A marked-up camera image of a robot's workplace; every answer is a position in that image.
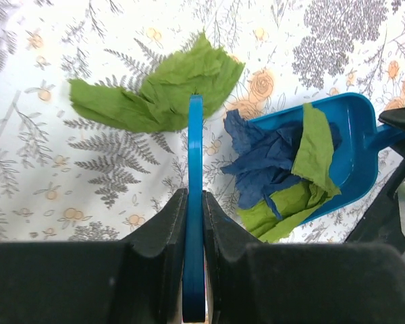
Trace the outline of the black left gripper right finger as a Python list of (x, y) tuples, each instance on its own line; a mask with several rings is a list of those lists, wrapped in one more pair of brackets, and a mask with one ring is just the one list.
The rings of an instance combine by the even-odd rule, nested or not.
[(405, 262), (374, 243), (268, 244), (202, 195), (211, 323), (405, 323)]

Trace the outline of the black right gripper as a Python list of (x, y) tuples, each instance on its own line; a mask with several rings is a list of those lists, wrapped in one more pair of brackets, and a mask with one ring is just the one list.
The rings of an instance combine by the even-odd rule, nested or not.
[[(405, 107), (382, 112), (379, 121), (405, 132)], [(391, 148), (401, 155), (403, 160), (346, 241), (384, 243), (404, 252), (405, 237), (400, 226), (397, 189), (405, 181), (405, 139)]]

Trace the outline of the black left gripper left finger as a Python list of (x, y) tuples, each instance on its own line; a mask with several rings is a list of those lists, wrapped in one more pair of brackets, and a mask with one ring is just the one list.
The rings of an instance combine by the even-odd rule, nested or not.
[(0, 243), (0, 323), (180, 323), (187, 202), (118, 241)]

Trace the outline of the blue hand brush black bristles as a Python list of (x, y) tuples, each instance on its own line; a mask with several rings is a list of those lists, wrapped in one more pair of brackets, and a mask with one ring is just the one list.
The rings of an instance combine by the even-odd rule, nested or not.
[(188, 112), (188, 206), (184, 272), (182, 279), (183, 322), (205, 319), (205, 266), (203, 238), (203, 97), (190, 97)]

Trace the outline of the blue plastic dustpan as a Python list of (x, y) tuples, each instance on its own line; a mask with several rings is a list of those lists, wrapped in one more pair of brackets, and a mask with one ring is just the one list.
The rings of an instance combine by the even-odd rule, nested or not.
[(361, 94), (347, 92), (313, 101), (312, 106), (340, 130), (342, 143), (333, 154), (329, 175), (342, 193), (317, 209), (304, 223), (366, 195), (377, 179), (379, 151), (405, 138), (405, 132), (397, 128), (386, 124), (377, 126), (373, 105)]

